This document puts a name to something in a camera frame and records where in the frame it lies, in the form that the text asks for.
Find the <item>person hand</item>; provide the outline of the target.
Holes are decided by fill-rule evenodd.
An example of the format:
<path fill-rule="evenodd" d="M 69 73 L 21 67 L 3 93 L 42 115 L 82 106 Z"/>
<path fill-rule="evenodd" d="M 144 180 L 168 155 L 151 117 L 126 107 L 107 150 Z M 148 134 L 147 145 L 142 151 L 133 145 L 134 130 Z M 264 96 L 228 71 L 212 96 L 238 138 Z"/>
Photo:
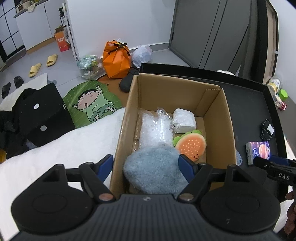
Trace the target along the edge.
<path fill-rule="evenodd" d="M 290 235 L 295 229 L 295 192 L 289 192 L 285 197 L 287 200 L 293 200 L 292 205 L 287 211 L 287 221 L 284 226 L 285 233 Z"/>

